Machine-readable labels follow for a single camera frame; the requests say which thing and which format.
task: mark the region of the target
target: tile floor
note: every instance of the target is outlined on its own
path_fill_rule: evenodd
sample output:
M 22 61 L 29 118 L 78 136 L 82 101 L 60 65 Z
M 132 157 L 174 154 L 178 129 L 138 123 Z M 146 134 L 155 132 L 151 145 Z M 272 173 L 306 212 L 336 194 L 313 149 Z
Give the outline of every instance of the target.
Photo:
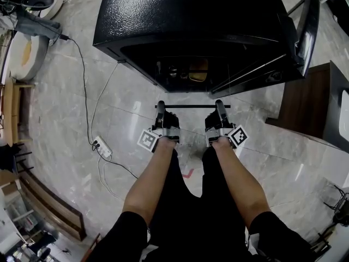
M 299 0 L 283 0 L 290 9 Z M 139 175 L 151 154 L 136 145 L 140 131 L 152 124 L 154 104 L 214 104 L 206 94 L 166 94 L 124 65 L 117 65 L 92 46 L 101 0 L 68 0 L 55 17 L 64 34 L 80 45 L 86 65 L 89 119 L 106 81 L 110 82 L 98 104 L 93 136 L 100 134 L 113 150 L 113 160 Z M 321 6 L 320 27 L 312 65 L 330 59 L 349 78 L 349 37 Z M 99 182 L 98 155 L 87 142 L 82 64 L 77 47 L 59 40 L 49 48 L 34 78 L 30 100 L 29 144 L 33 172 L 62 199 L 84 215 L 89 235 L 105 235 L 120 215 L 124 197 L 134 178 L 115 165 L 105 166 L 113 197 Z M 312 240 L 331 221 L 332 211 L 323 200 L 335 201 L 336 191 L 318 172 L 328 147 L 301 135 L 264 123 L 277 117 L 284 86 L 276 85 L 223 98 L 231 104 L 232 122 L 242 124 L 250 139 L 237 154 L 260 181 L 272 210 L 305 239 Z M 205 149 L 204 118 L 211 110 L 174 110 L 183 129 L 178 147 L 185 181 L 195 195 L 201 194 L 203 174 L 200 156 Z

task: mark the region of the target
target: black cable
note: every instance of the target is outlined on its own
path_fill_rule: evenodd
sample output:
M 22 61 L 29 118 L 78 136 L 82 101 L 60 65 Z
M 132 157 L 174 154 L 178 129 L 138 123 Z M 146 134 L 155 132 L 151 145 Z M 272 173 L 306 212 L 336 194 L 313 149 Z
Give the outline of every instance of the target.
M 32 20 L 32 21 L 35 21 L 37 22 L 38 24 L 40 24 L 41 26 L 51 30 L 52 32 L 55 32 L 56 34 L 59 34 L 58 32 L 52 30 L 50 27 L 47 27 L 45 25 L 43 25 L 42 23 L 40 23 L 39 21 L 37 20 Z M 86 83 L 85 83 L 85 63 L 83 61 L 83 57 L 82 57 L 82 53 L 81 53 L 81 50 L 80 50 L 80 47 L 79 45 L 77 44 L 77 42 L 74 40 L 74 39 L 71 39 L 68 37 L 69 40 L 72 40 L 75 45 L 77 46 L 78 50 L 79 50 L 79 53 L 80 53 L 80 57 L 81 57 L 81 61 L 82 61 L 82 66 L 83 66 L 83 73 L 82 73 L 82 78 L 83 78 L 83 89 L 85 91 L 85 109 L 86 109 L 86 124 L 87 124 L 87 140 L 88 140 L 88 143 L 92 146 L 93 143 L 91 143 L 90 139 L 89 139 L 89 124 L 88 124 L 88 110 L 87 110 L 87 92 L 86 92 Z
M 39 21 L 37 20 L 32 20 L 32 21 L 35 21 L 37 22 L 38 24 L 40 24 L 41 26 L 43 27 L 46 27 L 47 29 L 51 30 L 52 32 L 55 32 L 54 30 L 52 30 L 51 28 L 41 24 Z M 89 139 L 89 124 L 88 124 L 88 110 L 87 110 L 87 92 L 86 92 L 86 83 L 85 83 L 85 63 L 83 61 L 83 57 L 82 57 L 82 53 L 81 53 L 81 50 L 80 50 L 80 47 L 79 45 L 77 44 L 77 42 L 71 38 L 69 38 L 69 40 L 72 40 L 75 45 L 77 46 L 78 50 L 79 50 L 79 53 L 80 53 L 80 56 L 81 56 L 81 61 L 82 61 L 82 66 L 83 66 L 83 89 L 85 91 L 85 108 L 86 108 L 86 124 L 87 124 L 87 140 L 88 140 L 88 143 L 92 146 L 92 151 L 97 151 L 98 155 L 104 160 L 104 161 L 107 161 L 109 163 L 112 163 L 112 164 L 115 164 L 115 165 L 118 165 L 118 166 L 121 166 L 123 167 L 127 172 L 129 172 L 131 175 L 133 175 L 133 177 L 135 177 L 136 179 L 138 179 L 138 177 L 133 174 L 129 169 L 127 169 L 124 165 L 121 165 L 119 163 L 116 163 L 116 162 L 112 162 L 112 161 L 109 161 L 107 159 L 105 159 L 99 152 L 98 152 L 98 146 L 95 145 L 95 143 L 91 143 L 90 142 L 90 139 Z
M 109 162 L 109 163 L 112 163 L 112 164 L 119 165 L 119 166 L 123 167 L 126 171 L 128 171 L 131 175 L 133 175 L 133 177 L 135 177 L 136 179 L 138 179 L 138 177 L 137 177 L 134 173 L 132 173 L 129 169 L 127 169 L 124 165 L 121 165 L 121 164 L 119 164 L 119 163 L 116 163 L 116 162 L 109 161 L 109 160 L 105 159 L 102 155 L 100 155 L 100 153 L 99 153 L 99 151 L 98 151 L 98 148 L 96 149 L 96 151 L 97 151 L 98 155 L 99 155 L 104 161 L 107 161 L 107 162 Z
M 87 110 L 87 92 L 86 92 L 86 83 L 85 83 L 85 63 L 83 61 L 83 57 L 82 57 L 82 53 L 81 53 L 81 50 L 80 50 L 80 47 L 79 45 L 77 44 L 77 42 L 71 38 L 69 38 L 69 40 L 72 40 L 75 45 L 77 46 L 77 48 L 79 49 L 79 53 L 80 53 L 80 56 L 81 56 L 81 61 L 82 61 L 82 66 L 83 66 L 83 74 L 82 74 L 82 77 L 83 77 L 83 90 L 85 91 L 85 108 L 86 108 L 86 124 L 87 124 L 87 140 L 88 140 L 88 143 L 93 146 L 93 143 L 90 142 L 89 140 L 89 125 L 88 125 L 88 110 Z

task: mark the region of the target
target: electrical cable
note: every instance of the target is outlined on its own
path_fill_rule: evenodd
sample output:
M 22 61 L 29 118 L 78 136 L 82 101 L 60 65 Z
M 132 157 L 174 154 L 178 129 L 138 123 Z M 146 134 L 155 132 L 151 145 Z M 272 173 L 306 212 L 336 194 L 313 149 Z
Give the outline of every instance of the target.
M 107 183 L 107 180 L 106 180 L 106 178 L 105 178 L 105 170 L 104 170 L 104 166 L 107 164 L 108 162 L 105 162 L 104 164 L 103 164 L 103 180 L 104 180 L 104 183 L 105 183 L 105 185 L 106 185 L 106 187 L 109 189 L 109 192 L 110 193 L 112 193 L 112 195 L 114 194 L 114 192 L 111 190 L 111 188 L 109 187 L 109 185 L 108 185 L 108 183 Z
M 59 34 L 59 36 L 61 36 L 62 34 L 52 30 L 50 27 L 47 27 L 45 25 L 43 25 L 42 23 L 40 23 L 39 21 L 35 20 L 35 19 L 31 19 L 30 17 L 28 16 L 25 16 L 26 18 L 34 21 L 34 22 L 37 22 L 38 24 L 40 24 L 41 26 L 51 30 L 52 32 L 55 32 L 56 34 Z M 92 131 L 91 131 L 91 139 L 92 139 L 92 142 L 90 141 L 90 136 L 89 136 L 89 123 L 88 123 L 88 110 L 87 110 L 87 92 L 86 92 L 86 82 L 85 82 L 85 63 L 83 61 L 83 57 L 82 57 L 82 53 L 81 53 L 81 49 L 79 47 L 79 45 L 77 44 L 77 42 L 74 40 L 74 39 L 71 39 L 68 37 L 68 40 L 72 40 L 75 45 L 77 46 L 78 50 L 79 50 L 79 54 L 80 54 L 80 57 L 81 57 L 81 62 L 82 62 L 82 66 L 83 66 L 83 72 L 82 72 L 82 78 L 83 78 L 83 90 L 85 92 L 85 109 L 86 109 L 86 124 L 87 124 L 87 140 L 88 140 L 88 143 L 92 146 L 93 145 L 93 139 L 92 139 Z
M 50 29 L 49 27 L 47 27 L 47 26 L 41 24 L 41 23 L 40 23 L 39 21 L 37 21 L 37 20 L 32 20 L 32 21 L 35 21 L 35 22 L 37 22 L 38 24 L 42 25 L 43 27 L 46 27 L 47 29 L 49 29 L 49 30 L 55 32 L 54 30 L 52 30 L 52 29 Z M 68 37 L 68 39 L 69 39 L 69 40 L 72 40 L 72 41 L 75 43 L 75 45 L 77 46 L 77 48 L 78 48 L 78 50 L 79 50 L 79 53 L 80 53 L 80 57 L 81 57 L 81 61 L 82 61 L 82 66 L 83 66 L 83 73 L 82 73 L 82 76 L 83 76 L 83 89 L 84 89 L 84 92 L 85 92 L 85 108 L 86 108 L 86 124 L 87 124 L 87 140 L 88 140 L 88 143 L 92 146 L 92 151 L 97 151 L 97 153 L 98 153 L 98 155 L 100 156 L 100 158 L 102 158 L 104 161 L 123 167 L 126 171 L 128 171 L 131 175 L 133 175 L 133 177 L 135 177 L 136 179 L 138 179 L 138 177 L 137 177 L 135 174 L 133 174 L 129 169 L 127 169 L 124 165 L 121 165 L 121 164 L 116 163 L 116 162 L 112 162 L 111 160 L 106 160 L 106 159 L 98 152 L 98 146 L 95 144 L 95 142 L 93 141 L 93 137 L 92 137 L 92 124 L 93 124 L 94 115 L 95 115 L 95 112 L 96 112 L 96 109 L 97 109 L 98 101 L 99 101 L 100 97 L 102 96 L 102 94 L 103 94 L 103 92 L 104 92 L 104 90 L 105 90 L 105 88 L 106 88 L 106 86 L 107 86 L 107 84 L 108 84 L 108 82 L 109 82 L 109 80 L 110 80 L 110 78 L 111 78 L 111 76 L 112 76 L 113 73 L 111 73 L 111 75 L 109 76 L 109 78 L 108 78 L 108 80 L 107 80 L 107 82 L 106 82 L 106 84 L 105 84 L 105 86 L 104 86 L 104 88 L 103 88 L 101 94 L 100 94 L 99 97 L 98 97 L 96 106 L 95 106 L 95 108 L 94 108 L 93 116 L 92 116 L 91 126 L 90 126 L 89 123 L 88 123 L 87 92 L 86 92 L 86 82 L 85 82 L 85 63 L 84 63 L 84 61 L 83 61 L 82 53 L 81 53 L 80 47 L 79 47 L 79 45 L 77 44 L 77 42 L 76 42 L 74 39 L 71 39 L 71 38 L 69 38 L 69 37 Z M 90 131 L 91 131 L 91 139 L 92 139 L 92 142 L 90 142 L 89 129 L 90 129 Z
M 107 161 L 107 162 L 109 162 L 109 163 L 112 163 L 112 164 L 121 166 L 121 167 L 124 168 L 126 171 L 128 171 L 131 175 L 133 175 L 133 177 L 135 177 L 136 179 L 138 179 L 138 177 L 137 177 L 134 173 L 132 173 L 129 169 L 127 169 L 124 165 L 121 165 L 121 164 L 119 164 L 119 163 L 116 163 L 116 162 L 113 162 L 113 161 L 111 161 L 111 160 L 105 159 L 105 158 L 99 153 L 98 147 L 96 147 L 96 151 L 97 151 L 98 155 L 99 155 L 104 161 Z
M 92 115 L 92 119 L 91 119 L 91 126 L 90 126 L 90 129 L 89 129 L 89 130 L 90 130 L 90 136 L 91 136 L 92 141 L 94 141 L 93 136 L 92 136 L 92 125 L 93 125 L 94 115 L 95 115 L 95 113 L 96 113 L 96 109 L 97 109 L 97 105 L 98 105 L 99 99 L 100 99 L 100 97 L 102 96 L 102 94 L 103 94 L 105 88 L 107 87 L 108 82 L 109 82 L 111 76 L 113 75 L 113 73 L 114 73 L 116 67 L 118 66 L 118 64 L 119 64 L 119 63 L 116 63 L 116 66 L 114 67 L 113 72 L 110 74 L 110 76 L 109 76 L 107 82 L 105 83 L 105 86 L 103 87 L 102 92 L 99 94 L 99 97 L 98 97 L 98 99 L 97 99 L 96 107 L 94 108 L 93 115 Z
M 123 200 L 122 198 L 120 198 L 118 195 L 116 195 L 115 193 L 113 193 L 113 191 L 111 191 L 110 188 L 109 188 L 108 186 L 105 186 L 104 183 L 102 182 L 102 179 L 101 179 L 101 177 L 100 177 L 100 169 L 99 169 L 99 161 L 100 161 L 100 158 L 101 158 L 101 156 L 98 158 L 98 161 L 97 161 L 97 170 L 98 170 L 98 175 L 99 175 L 99 182 L 103 185 L 103 187 L 104 187 L 112 196 L 114 196 L 115 198 L 117 198 L 117 199 L 119 199 L 119 200 L 121 200 L 121 201 L 124 201 L 124 200 Z M 104 174 L 104 166 L 105 166 L 105 164 L 107 164 L 107 163 L 108 163 L 108 161 L 105 162 L 104 165 L 103 165 L 103 174 Z

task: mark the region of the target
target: black sleeve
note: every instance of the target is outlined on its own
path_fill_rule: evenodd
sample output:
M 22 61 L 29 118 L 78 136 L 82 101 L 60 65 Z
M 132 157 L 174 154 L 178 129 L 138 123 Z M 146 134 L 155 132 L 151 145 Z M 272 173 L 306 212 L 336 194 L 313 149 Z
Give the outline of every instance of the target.
M 274 213 L 258 215 L 250 226 L 252 245 L 260 255 L 281 262 L 315 261 L 310 245 Z
M 147 247 L 147 224 L 133 212 L 123 212 L 113 228 L 97 244 L 87 262 L 134 261 L 138 262 L 142 250 Z

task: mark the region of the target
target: black cabinet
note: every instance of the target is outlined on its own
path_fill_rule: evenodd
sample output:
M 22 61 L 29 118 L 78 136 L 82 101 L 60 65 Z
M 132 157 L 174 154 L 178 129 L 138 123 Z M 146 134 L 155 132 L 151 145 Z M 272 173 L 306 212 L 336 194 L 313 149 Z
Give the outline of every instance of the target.
M 103 0 L 94 46 L 168 92 L 212 98 L 305 77 L 318 0 Z

